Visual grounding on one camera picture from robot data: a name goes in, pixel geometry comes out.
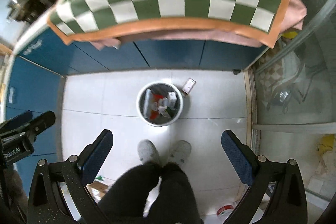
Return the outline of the white long toothpaste box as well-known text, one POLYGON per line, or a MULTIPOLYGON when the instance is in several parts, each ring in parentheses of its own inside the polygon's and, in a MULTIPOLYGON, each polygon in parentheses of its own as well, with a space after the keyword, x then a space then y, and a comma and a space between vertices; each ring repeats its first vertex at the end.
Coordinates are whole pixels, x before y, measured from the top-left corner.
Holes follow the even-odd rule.
POLYGON ((145 93, 145 100, 143 103, 143 117, 145 119, 149 119, 151 116, 152 104, 153 104, 153 93, 150 89, 147 89, 145 93))

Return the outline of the red wrapper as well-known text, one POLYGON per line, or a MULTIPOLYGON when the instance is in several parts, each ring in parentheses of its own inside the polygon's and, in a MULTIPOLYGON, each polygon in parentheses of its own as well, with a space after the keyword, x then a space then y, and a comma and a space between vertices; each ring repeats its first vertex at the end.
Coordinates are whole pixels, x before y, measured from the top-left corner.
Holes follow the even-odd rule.
POLYGON ((159 94, 153 94, 153 100, 154 102, 158 102, 160 99, 163 99, 164 96, 159 95, 159 94))

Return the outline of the pink yellow small box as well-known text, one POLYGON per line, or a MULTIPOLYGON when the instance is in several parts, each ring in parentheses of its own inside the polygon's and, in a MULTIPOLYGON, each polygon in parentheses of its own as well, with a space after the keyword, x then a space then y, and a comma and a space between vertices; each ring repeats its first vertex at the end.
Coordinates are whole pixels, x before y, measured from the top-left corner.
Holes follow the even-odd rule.
POLYGON ((184 97, 187 97, 190 94, 196 83, 197 82, 192 78, 187 79, 187 81, 183 84, 183 87, 181 89, 181 93, 183 94, 184 97))

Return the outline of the green white medicine sachet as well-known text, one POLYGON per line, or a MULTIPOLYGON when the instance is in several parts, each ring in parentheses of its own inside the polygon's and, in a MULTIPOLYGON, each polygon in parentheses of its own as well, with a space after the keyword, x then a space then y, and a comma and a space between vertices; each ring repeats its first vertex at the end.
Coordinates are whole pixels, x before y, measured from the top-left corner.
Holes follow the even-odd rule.
POLYGON ((162 115, 166 118, 173 119, 176 116, 177 112, 178 112, 178 109, 170 108, 168 106, 165 106, 164 109, 163 109, 162 115))

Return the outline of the small white medicine box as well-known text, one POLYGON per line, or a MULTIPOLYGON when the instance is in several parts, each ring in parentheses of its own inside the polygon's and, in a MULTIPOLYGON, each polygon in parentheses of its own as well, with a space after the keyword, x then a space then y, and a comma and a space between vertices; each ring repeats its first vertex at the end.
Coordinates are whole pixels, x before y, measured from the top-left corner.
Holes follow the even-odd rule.
POLYGON ((175 92, 169 92, 167 95, 167 106, 171 109, 175 108, 177 102, 177 95, 175 92))

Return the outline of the white trash bin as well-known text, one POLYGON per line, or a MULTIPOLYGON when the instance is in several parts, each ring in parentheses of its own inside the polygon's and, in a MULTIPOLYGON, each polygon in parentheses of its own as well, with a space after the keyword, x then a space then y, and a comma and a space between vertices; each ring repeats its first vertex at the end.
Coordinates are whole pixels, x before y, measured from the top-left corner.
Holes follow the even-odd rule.
POLYGON ((173 84, 165 82, 153 82, 145 85, 138 93, 136 100, 136 108, 140 118, 147 124, 154 127, 165 127, 176 122, 182 114, 183 110, 183 96, 180 90, 173 84), (152 104, 151 116, 149 119, 143 117, 143 103, 145 100, 146 90, 150 89, 153 94, 159 94, 164 96, 163 99, 160 99, 158 102, 152 104), (166 118, 162 115, 163 109, 167 106, 167 95, 169 92, 175 92, 177 95, 177 102, 175 104, 175 109, 178 109, 176 116, 171 118, 166 118))

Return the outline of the red white tape roll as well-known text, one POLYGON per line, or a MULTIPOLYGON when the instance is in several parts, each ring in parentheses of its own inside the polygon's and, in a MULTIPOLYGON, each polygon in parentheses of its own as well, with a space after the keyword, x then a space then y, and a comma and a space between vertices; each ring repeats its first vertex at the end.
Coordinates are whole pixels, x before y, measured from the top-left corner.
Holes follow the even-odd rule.
POLYGON ((233 212, 234 208, 235 207, 232 204, 223 205, 217 210, 217 217, 219 218, 223 215, 230 215, 233 212))

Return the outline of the left grey shoe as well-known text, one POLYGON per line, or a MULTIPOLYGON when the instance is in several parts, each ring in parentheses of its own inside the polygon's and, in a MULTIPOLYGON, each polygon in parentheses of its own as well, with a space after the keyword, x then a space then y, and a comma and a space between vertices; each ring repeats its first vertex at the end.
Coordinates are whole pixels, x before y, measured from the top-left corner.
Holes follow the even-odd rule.
POLYGON ((155 163, 161 165, 159 153, 155 145, 148 139, 142 140, 137 147, 138 157, 142 164, 155 163))

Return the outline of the grey shoe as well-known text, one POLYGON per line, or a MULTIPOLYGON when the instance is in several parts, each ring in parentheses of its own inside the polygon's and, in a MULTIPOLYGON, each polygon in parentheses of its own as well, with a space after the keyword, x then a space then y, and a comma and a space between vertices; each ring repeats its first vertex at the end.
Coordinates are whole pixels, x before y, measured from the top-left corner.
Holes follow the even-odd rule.
POLYGON ((159 153, 155 145, 148 139, 142 140, 137 147, 138 157, 142 164, 155 163, 161 165, 159 153))
POLYGON ((167 162, 182 166, 189 158, 191 150, 192 147, 189 142, 180 140, 170 150, 167 162))

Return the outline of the right grey shoe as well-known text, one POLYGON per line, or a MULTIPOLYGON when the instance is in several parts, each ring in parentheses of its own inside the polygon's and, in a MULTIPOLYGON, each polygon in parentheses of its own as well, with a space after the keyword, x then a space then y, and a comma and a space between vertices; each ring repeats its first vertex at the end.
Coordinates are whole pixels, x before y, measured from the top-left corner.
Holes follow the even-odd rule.
POLYGON ((189 142, 180 140, 170 150, 167 162, 182 166, 189 158, 191 150, 192 147, 189 142))

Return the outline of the black trouser legs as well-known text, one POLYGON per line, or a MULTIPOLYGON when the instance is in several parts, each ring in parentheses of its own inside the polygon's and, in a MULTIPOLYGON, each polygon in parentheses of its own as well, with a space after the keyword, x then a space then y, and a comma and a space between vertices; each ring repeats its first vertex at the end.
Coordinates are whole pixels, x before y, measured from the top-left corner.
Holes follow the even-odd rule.
POLYGON ((202 223, 187 175, 148 162, 118 178, 98 203, 110 223, 202 223))

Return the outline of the glass sliding door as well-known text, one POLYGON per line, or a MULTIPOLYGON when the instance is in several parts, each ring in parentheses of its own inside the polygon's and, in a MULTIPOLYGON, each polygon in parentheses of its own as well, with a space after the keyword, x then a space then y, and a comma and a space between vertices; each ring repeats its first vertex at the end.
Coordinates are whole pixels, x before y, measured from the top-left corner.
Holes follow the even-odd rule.
POLYGON ((335 0, 255 72, 260 152, 295 159, 307 191, 335 194, 335 0))

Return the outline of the green white checkered tablecloth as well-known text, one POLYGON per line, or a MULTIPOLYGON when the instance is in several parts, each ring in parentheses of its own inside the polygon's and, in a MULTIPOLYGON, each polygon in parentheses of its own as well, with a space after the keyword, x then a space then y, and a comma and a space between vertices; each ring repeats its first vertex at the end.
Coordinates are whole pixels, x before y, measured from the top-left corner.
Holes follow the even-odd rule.
POLYGON ((273 47, 306 13, 301 0, 57 0, 48 25, 65 44, 97 48, 135 37, 273 47))

